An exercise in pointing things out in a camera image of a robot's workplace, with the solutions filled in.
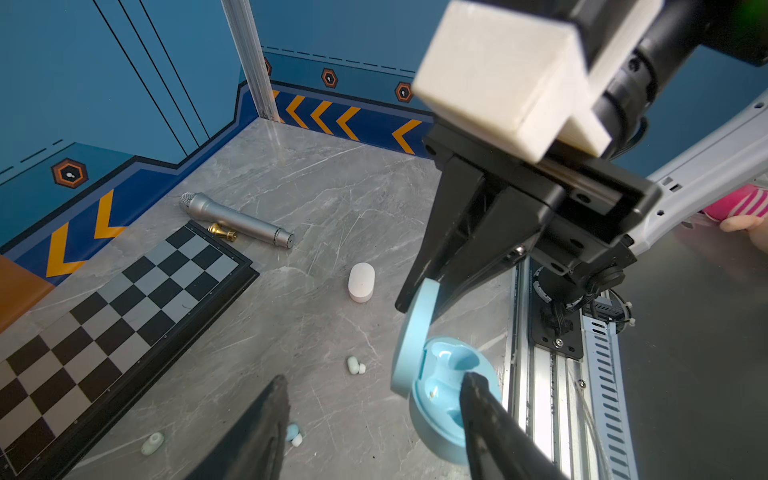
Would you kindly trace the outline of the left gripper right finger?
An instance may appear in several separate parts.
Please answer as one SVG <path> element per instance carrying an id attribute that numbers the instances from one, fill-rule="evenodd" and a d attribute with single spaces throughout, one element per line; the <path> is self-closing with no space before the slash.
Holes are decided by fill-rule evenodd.
<path id="1" fill-rule="evenodd" d="M 504 410 L 484 376 L 464 375 L 460 408 L 472 479 L 566 479 Z"/>

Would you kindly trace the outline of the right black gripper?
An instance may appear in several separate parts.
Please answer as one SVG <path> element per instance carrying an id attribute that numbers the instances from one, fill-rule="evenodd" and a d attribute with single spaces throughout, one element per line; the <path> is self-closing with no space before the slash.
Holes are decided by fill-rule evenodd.
<path id="1" fill-rule="evenodd" d="M 661 198 L 651 181 L 561 142 L 533 165 L 437 122 L 424 147 L 441 178 L 395 302 L 401 313 L 425 279 L 440 283 L 439 317 L 527 256 L 573 274 L 620 244 Z"/>

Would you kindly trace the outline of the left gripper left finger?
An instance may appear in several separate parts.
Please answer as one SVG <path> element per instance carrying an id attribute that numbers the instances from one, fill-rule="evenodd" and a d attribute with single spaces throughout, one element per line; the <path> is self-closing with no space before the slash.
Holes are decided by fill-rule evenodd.
<path id="1" fill-rule="evenodd" d="M 275 376 L 189 479 L 277 479 L 283 465 L 290 404 L 288 381 Z"/>

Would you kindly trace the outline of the blue earbud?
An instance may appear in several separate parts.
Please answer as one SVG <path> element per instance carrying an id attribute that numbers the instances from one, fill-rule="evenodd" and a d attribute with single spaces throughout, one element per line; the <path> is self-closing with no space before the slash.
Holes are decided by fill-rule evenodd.
<path id="1" fill-rule="evenodd" d="M 291 423 L 287 426 L 286 442 L 290 443 L 293 447 L 298 447 L 302 444 L 303 435 L 300 427 L 297 424 Z"/>

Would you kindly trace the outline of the blue earbud charging case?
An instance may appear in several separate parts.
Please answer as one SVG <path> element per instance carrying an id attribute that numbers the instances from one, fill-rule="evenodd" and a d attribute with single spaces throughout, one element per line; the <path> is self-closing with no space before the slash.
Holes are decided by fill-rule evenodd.
<path id="1" fill-rule="evenodd" d="M 471 345 L 452 337 L 428 336 L 436 313 L 440 284 L 426 279 L 406 312 L 391 371 L 391 390 L 408 400 L 412 424 L 437 457 L 468 463 L 460 407 L 463 377 L 476 373 L 502 399 L 498 375 L 490 361 Z"/>

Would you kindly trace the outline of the white earbud charging case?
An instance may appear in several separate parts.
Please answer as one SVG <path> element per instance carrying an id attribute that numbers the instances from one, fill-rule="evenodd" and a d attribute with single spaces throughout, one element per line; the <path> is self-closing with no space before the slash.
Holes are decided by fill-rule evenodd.
<path id="1" fill-rule="evenodd" d="M 375 269 L 369 263 L 355 264 L 349 274 L 347 290 L 350 298 L 357 303 L 368 302 L 374 292 Z"/>

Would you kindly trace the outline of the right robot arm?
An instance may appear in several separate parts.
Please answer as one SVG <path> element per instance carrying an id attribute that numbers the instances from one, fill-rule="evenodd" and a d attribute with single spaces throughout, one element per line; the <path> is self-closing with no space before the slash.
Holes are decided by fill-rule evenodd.
<path id="1" fill-rule="evenodd" d="M 435 122 L 424 140 L 440 170 L 422 245 L 396 300 L 440 315 L 533 258 L 551 315 L 620 284 L 627 266 L 696 212 L 767 246 L 767 100 L 655 164 L 615 160 L 660 121 L 647 156 L 730 98 L 707 48 L 767 63 L 763 1 L 453 1 L 412 86 Z"/>

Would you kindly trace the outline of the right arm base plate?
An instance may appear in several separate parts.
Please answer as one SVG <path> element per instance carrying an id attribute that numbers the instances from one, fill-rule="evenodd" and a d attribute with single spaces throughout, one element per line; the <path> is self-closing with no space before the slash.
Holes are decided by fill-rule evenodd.
<path id="1" fill-rule="evenodd" d="M 576 308 L 582 294 L 565 276 L 531 261 L 529 339 L 573 360 L 584 357 L 582 321 Z"/>

